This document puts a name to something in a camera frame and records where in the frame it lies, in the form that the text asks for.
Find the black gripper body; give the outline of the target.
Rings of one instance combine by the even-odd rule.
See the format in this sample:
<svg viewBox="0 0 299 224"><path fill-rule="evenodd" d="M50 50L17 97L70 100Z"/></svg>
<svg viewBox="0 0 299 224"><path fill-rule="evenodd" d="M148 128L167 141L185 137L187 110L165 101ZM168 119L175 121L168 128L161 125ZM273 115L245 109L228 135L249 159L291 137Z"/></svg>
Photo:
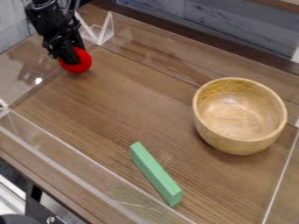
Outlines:
<svg viewBox="0 0 299 224"><path fill-rule="evenodd" d="M80 21L74 17L80 0L69 0L62 8L58 0L32 0L25 8L25 16L40 36L41 47L46 49L52 58L57 59L58 47L64 40L70 40L70 31L80 28Z"/></svg>

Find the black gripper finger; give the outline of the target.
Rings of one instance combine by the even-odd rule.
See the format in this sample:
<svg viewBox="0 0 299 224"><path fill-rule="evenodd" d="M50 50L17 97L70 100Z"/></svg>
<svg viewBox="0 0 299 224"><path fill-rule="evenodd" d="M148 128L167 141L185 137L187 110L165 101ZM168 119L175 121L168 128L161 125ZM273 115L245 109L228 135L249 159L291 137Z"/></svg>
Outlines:
<svg viewBox="0 0 299 224"><path fill-rule="evenodd" d="M70 40L64 40L58 47L58 55L66 65L77 65L80 58L74 50L76 44Z"/></svg>
<svg viewBox="0 0 299 224"><path fill-rule="evenodd" d="M77 29L70 31L69 39L73 46L76 46L80 49L85 49L84 42Z"/></svg>

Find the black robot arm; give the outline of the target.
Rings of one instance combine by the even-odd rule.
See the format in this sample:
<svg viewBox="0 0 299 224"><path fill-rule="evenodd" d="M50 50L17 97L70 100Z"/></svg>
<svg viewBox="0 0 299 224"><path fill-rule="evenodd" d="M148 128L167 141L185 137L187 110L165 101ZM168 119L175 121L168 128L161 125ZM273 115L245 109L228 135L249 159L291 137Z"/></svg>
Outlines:
<svg viewBox="0 0 299 224"><path fill-rule="evenodd" d="M80 21L74 12L80 0L69 0L66 8L58 0L32 0L24 8L24 13L37 34L42 37L41 47L54 59L61 59L66 65L77 65L80 56L74 48L85 49L80 36Z"/></svg>

